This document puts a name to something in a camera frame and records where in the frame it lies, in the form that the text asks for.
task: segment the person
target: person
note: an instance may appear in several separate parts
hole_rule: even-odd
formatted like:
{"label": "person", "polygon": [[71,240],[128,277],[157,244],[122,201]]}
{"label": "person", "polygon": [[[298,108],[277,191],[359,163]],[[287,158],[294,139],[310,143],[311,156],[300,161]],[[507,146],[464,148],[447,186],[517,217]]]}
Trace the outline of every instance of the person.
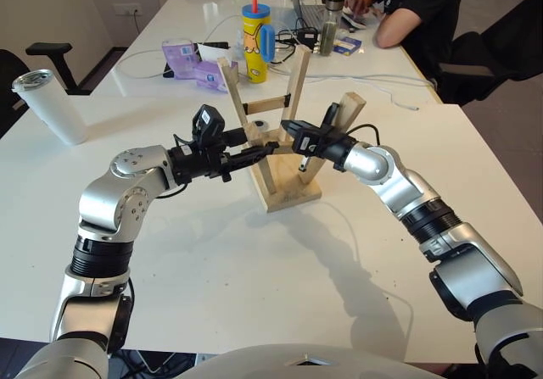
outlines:
{"label": "person", "polygon": [[[375,0],[346,0],[355,16]],[[383,0],[384,10],[375,41],[382,48],[397,45],[410,55],[427,78],[436,78],[438,63],[451,55],[460,0]]]}

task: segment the glass bottle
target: glass bottle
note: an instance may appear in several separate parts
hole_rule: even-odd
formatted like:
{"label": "glass bottle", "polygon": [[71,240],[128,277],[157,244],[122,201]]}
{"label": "glass bottle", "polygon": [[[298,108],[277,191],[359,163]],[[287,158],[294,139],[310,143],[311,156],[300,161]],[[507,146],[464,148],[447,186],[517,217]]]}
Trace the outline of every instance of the glass bottle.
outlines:
{"label": "glass bottle", "polygon": [[344,0],[326,0],[326,12],[322,23],[321,46],[319,48],[321,55],[328,56],[333,50],[343,4]]}

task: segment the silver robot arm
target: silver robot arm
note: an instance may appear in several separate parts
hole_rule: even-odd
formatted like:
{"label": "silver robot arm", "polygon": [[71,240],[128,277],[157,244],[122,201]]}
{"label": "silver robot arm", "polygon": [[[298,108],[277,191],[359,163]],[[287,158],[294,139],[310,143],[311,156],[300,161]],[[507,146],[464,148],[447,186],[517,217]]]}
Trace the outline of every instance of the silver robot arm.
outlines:
{"label": "silver robot arm", "polygon": [[107,378],[107,353],[124,344],[132,299],[128,263],[150,203],[176,186],[162,146],[127,150],[81,195],[77,241],[51,327],[51,343],[20,378]]}
{"label": "silver robot arm", "polygon": [[126,338],[133,293],[126,296],[132,246],[149,205],[193,178],[220,176],[271,154],[276,143],[230,155],[227,147],[247,142],[243,128],[223,131],[215,108],[203,105],[193,119],[193,140],[165,150],[134,148],[118,154],[109,170],[81,195],[78,236],[64,271],[51,327],[51,343],[36,353],[18,378],[106,379],[107,354]]}
{"label": "silver robot arm", "polygon": [[316,156],[353,173],[407,228],[426,259],[439,262],[430,281],[455,317],[473,321],[479,356],[491,374],[543,374],[543,310],[523,302],[520,280],[507,262],[407,170],[395,150],[358,142],[324,122],[316,127],[285,120],[282,126],[294,138],[293,150],[305,156],[300,170]]}

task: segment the white tumbler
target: white tumbler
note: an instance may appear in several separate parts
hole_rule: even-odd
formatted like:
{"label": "white tumbler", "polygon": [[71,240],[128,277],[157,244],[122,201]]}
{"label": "white tumbler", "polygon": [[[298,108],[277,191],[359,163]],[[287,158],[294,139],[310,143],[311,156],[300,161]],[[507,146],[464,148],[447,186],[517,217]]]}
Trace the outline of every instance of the white tumbler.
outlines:
{"label": "white tumbler", "polygon": [[21,75],[12,85],[34,113],[64,144],[85,142],[88,133],[83,118],[51,70]]}

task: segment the black chair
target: black chair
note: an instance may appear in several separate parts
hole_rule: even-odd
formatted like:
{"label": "black chair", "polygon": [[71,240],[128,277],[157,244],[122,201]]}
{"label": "black chair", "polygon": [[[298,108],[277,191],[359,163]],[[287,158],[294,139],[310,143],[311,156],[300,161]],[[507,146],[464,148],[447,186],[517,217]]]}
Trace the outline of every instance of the black chair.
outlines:
{"label": "black chair", "polygon": [[29,72],[28,67],[19,57],[8,50],[0,49],[0,137],[28,109],[19,95],[11,91],[11,84],[19,75]]}
{"label": "black chair", "polygon": [[64,55],[72,49],[68,42],[35,42],[25,51],[27,55],[45,55],[51,59],[59,72],[69,95],[90,95],[91,92],[81,89],[74,80]]}
{"label": "black chair", "polygon": [[450,62],[439,64],[441,100],[461,106],[482,101],[507,80],[543,72],[542,27],[543,0],[523,0],[483,33],[459,36]]}

